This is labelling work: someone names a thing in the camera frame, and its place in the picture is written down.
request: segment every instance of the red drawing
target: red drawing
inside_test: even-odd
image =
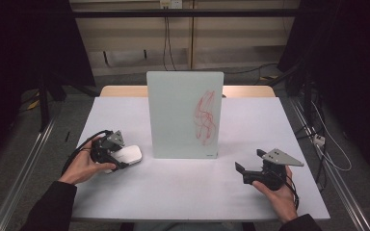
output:
[[[203,145],[210,144],[216,135],[216,125],[212,114],[214,96],[214,91],[207,91],[195,108],[196,135]]]

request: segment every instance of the white table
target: white table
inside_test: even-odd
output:
[[[300,196],[299,215],[330,215],[278,98],[223,99],[219,155],[215,160],[154,159],[147,98],[99,97],[80,142],[101,130],[121,130],[143,160],[78,185],[75,219],[123,221],[253,221],[276,219],[268,200],[245,185],[238,162],[260,170],[256,149],[279,148],[305,164],[291,167]]]

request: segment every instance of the black sleeve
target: black sleeve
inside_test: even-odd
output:
[[[68,230],[76,192],[74,185],[53,182],[20,230]]]
[[[295,230],[321,231],[321,228],[317,225],[311,215],[303,215],[283,224],[279,229],[279,231]]]

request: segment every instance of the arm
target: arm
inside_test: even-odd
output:
[[[26,230],[68,230],[77,192],[78,183],[89,180],[99,171],[114,169],[110,163],[96,164],[90,157],[89,141],[79,152],[65,174],[52,183],[43,197],[32,208],[26,223],[20,229]]]
[[[292,171],[286,167],[287,183],[292,184]],[[252,183],[261,193],[266,195],[275,210],[278,219],[283,223],[280,231],[288,230],[321,230],[310,215],[298,217],[294,203],[294,194],[287,186],[282,186],[278,191],[271,191],[258,181]]]

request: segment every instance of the hand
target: hand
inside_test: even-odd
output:
[[[71,185],[85,182],[92,178],[101,170],[108,170],[116,168],[116,165],[111,163],[96,164],[90,157],[92,141],[83,146],[79,154],[74,158],[65,174],[58,180]]]
[[[291,185],[291,180],[293,173],[289,167],[286,167],[287,171],[287,183]],[[255,188],[257,188],[261,193],[265,194],[266,197],[272,203],[273,210],[275,210],[278,219],[282,223],[286,223],[292,219],[297,218],[296,206],[294,203],[294,194],[290,189],[283,185],[278,191],[271,191],[265,185],[258,181],[253,181],[252,183]]]

